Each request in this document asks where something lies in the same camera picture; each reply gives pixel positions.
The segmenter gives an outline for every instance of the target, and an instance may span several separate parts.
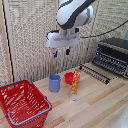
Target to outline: padded wall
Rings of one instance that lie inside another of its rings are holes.
[[[7,45],[3,6],[0,1],[0,85],[12,82],[9,49]]]
[[[10,13],[15,80],[36,81],[47,77],[50,50],[46,48],[46,35],[53,30],[55,1],[6,0],[5,6],[6,13]]]

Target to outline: bottle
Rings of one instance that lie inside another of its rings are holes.
[[[76,100],[77,90],[78,90],[78,84],[80,79],[81,70],[75,69],[75,73],[73,76],[73,82],[72,82],[72,88],[71,88],[71,100]]]

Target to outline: wooden surface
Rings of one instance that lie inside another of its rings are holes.
[[[53,106],[43,128],[110,128],[128,103],[127,79],[115,78],[106,85],[82,71],[77,99],[71,101],[71,85],[64,74],[74,71],[59,74],[61,87],[56,93],[49,91],[49,78],[34,83]],[[1,109],[0,128],[10,128]]]

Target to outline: orange object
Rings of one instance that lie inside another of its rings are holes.
[[[64,76],[65,76],[65,82],[67,84],[72,85],[74,73],[73,72],[69,72],[69,73],[66,73]]]
[[[81,70],[75,69],[75,73],[73,76],[73,82],[72,82],[72,88],[71,88],[71,100],[76,100],[80,74],[81,74]]]

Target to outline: basket handle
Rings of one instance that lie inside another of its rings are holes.
[[[28,81],[30,84],[33,84],[33,83],[30,82],[29,80],[23,79],[23,80],[19,80],[19,81],[15,81],[15,82],[9,83],[9,84],[1,85],[0,88],[5,87],[5,86],[8,86],[8,85],[10,85],[10,84],[15,84],[15,83],[17,83],[17,82],[24,81],[24,80]]]
[[[12,118],[11,118],[11,116],[10,116],[10,114],[7,113],[7,115],[8,115],[8,117],[9,117],[11,123],[12,123],[13,125],[15,125],[15,126],[18,126],[18,125],[21,125],[21,124],[23,124],[23,123],[25,123],[25,122],[27,122],[27,121],[29,121],[29,120],[31,120],[31,119],[37,117],[37,116],[39,116],[39,115],[41,115],[41,114],[43,114],[43,113],[49,111],[49,110],[51,109],[51,104],[50,104],[49,101],[46,99],[46,97],[44,97],[44,100],[45,100],[45,101],[48,103],[48,105],[49,105],[49,108],[48,108],[48,109],[46,109],[46,110],[44,110],[44,111],[42,111],[42,112],[40,112],[40,113],[38,113],[38,114],[36,114],[36,115],[34,115],[34,116],[28,118],[28,119],[26,119],[26,120],[24,120],[24,121],[22,121],[22,122],[20,122],[20,123],[14,123],[13,120],[12,120]]]

